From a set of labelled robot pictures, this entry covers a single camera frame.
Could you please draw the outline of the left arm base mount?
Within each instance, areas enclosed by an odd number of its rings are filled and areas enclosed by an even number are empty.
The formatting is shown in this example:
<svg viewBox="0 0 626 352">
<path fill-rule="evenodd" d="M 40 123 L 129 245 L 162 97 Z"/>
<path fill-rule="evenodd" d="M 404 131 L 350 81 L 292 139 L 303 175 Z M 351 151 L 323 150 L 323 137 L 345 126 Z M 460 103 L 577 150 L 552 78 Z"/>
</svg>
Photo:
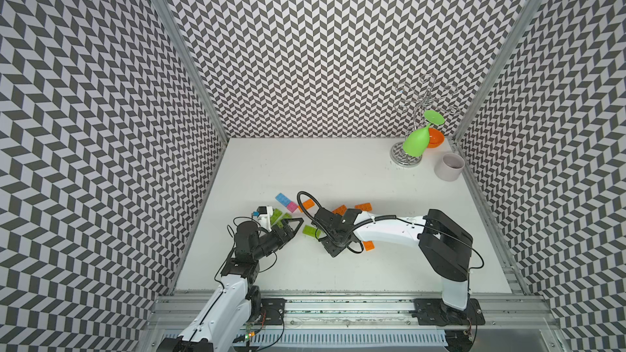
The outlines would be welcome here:
<svg viewBox="0 0 626 352">
<path fill-rule="evenodd" d="M 254 298 L 249 322 L 255 326 L 282 325 L 286 303 L 284 298 Z"/>
</svg>

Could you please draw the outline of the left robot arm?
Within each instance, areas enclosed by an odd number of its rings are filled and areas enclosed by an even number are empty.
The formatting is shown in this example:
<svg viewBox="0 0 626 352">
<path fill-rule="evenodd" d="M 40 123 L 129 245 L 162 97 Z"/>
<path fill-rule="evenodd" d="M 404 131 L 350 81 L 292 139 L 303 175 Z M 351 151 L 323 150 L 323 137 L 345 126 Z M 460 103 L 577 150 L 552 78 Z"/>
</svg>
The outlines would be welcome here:
<svg viewBox="0 0 626 352">
<path fill-rule="evenodd" d="M 254 220 L 240 223 L 233 233 L 231 250 L 215 274 L 218 288 L 191 324 L 178 336 L 163 339 L 157 350 L 229 350 L 241 327 L 261 314 L 261 293 L 254 284 L 260 272 L 259 260 L 282 249 L 303 223 L 302 218 L 288 218 L 272 229 Z"/>
</svg>

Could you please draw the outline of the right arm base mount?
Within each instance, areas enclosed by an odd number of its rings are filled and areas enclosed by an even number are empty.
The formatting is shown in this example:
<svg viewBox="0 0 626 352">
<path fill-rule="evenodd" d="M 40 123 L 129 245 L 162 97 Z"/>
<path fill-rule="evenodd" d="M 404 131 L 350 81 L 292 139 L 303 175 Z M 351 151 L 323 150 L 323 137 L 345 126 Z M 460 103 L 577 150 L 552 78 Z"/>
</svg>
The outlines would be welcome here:
<svg viewBox="0 0 626 352">
<path fill-rule="evenodd" d="M 442 299 L 416 298 L 412 300 L 413 311 L 411 316 L 416 318 L 420 325 L 470 326 L 484 325 L 484 312 L 477 299 L 471 298 L 463 311 L 446 306 Z"/>
</svg>

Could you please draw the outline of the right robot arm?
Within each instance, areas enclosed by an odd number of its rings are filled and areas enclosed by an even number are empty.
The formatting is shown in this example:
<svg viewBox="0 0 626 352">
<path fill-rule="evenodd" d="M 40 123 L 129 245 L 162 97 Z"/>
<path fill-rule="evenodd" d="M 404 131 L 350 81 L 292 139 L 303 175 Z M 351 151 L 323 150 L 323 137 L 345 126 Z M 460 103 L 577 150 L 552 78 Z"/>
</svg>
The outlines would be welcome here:
<svg viewBox="0 0 626 352">
<path fill-rule="evenodd" d="M 340 215 L 320 208 L 311 221 L 321 230 L 318 241 L 331 257 L 337 257 L 356 242 L 382 241 L 419 248 L 442 278 L 443 304 L 455 311 L 468 307 L 474 239 L 443 211 L 431 209 L 424 216 L 400 217 L 358 209 L 348 209 Z"/>
</svg>

